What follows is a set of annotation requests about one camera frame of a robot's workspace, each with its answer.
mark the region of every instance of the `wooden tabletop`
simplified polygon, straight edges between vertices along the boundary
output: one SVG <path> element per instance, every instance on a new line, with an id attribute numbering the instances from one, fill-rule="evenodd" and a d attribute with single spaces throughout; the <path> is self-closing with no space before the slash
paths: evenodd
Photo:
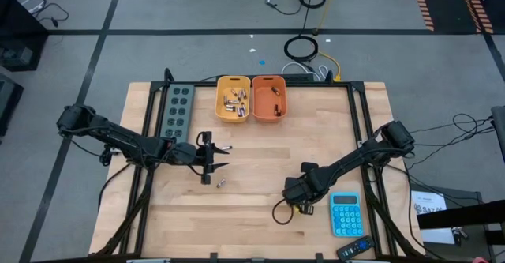
<path id="1" fill-rule="evenodd" d="M 138 133 L 142 130 L 149 86 L 149 83 L 132 83 L 126 97 L 121 125 Z M 375 129 L 392 120 L 391 108 L 383 83 L 365 83 L 365 87 Z M 301 162 L 328 165 L 356 149 L 345 88 L 289 87 L 287 91 L 289 113 L 280 123 L 258 123 L 250 115 L 247 122 L 229 124 L 215 116 L 215 88 L 196 88 L 189 142 L 194 144 L 200 131 L 212 131 L 217 146 L 234 147 L 228 156 L 216 155 L 215 162 L 230 164 L 211 175 L 210 186 L 201 185 L 200 178 L 187 167 L 161 165 L 158 168 L 142 257 L 208 258 L 211 252 L 218 252 L 220 258 L 313 259 L 315 253 L 323 253 L 325 259 L 334 259 L 339 247 L 355 240 L 331 233 L 327 196 L 316 204 L 313 216 L 295 214 L 286 226 L 276 224 L 271 218 L 273 205 L 282 199 L 284 179 L 299 176 Z M 359 96 L 355 96 L 361 132 L 365 134 Z M 122 156 L 115 156 L 109 177 L 124 164 Z M 402 160 L 391 164 L 404 168 Z M 124 219 L 133 170 L 129 168 L 107 187 L 90 252 L 103 247 Z M 216 188 L 223 178 L 226 184 Z M 413 246 L 424 252 L 410 236 L 406 176 L 385 168 L 383 180 L 391 218 Z M 360 169 L 339 178 L 331 192 L 360 194 L 363 228 L 369 235 Z M 287 219 L 289 214 L 286 205 L 276 211 L 280 220 Z M 412 211 L 413 233 L 421 240 L 415 215 Z M 387 254 L 383 225 L 378 222 L 382 252 Z M 133 236 L 137 234 L 137 222 L 132 230 L 130 242 L 134 242 Z M 133 245 L 129 244 L 129 251 L 133 251 Z M 369 250 L 357 258 L 373 257 Z"/>

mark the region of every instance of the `calculator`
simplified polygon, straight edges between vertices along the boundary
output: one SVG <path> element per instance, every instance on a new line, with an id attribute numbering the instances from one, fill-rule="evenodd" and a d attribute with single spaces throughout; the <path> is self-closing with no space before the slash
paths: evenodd
<path id="1" fill-rule="evenodd" d="M 334 236 L 363 236 L 360 197 L 357 193 L 332 193 L 330 196 L 331 229 Z"/>

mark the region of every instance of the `orange bin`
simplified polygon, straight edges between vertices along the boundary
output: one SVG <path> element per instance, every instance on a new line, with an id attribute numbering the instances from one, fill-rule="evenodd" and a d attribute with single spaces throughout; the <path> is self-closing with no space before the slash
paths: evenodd
<path id="1" fill-rule="evenodd" d="M 272 88 L 279 90 L 275 94 Z M 253 114 L 259 122 L 278 122 L 287 114 L 286 81 L 280 76 L 258 76 L 252 79 Z M 281 111 L 275 115 L 275 105 Z"/>
<path id="2" fill-rule="evenodd" d="M 237 100 L 238 98 L 234 96 L 231 90 L 234 90 L 237 94 L 244 89 L 246 98 L 242 99 L 239 104 L 231 104 L 235 106 L 241 106 L 242 103 L 245 105 L 245 115 L 243 117 L 238 117 L 237 112 L 226 111 L 226 106 L 224 104 L 224 96 L 228 100 Z M 219 78 L 218 87 L 215 90 L 215 114 L 223 122 L 245 122 L 249 116 L 249 100 L 251 99 L 251 80 L 243 76 L 224 76 Z"/>

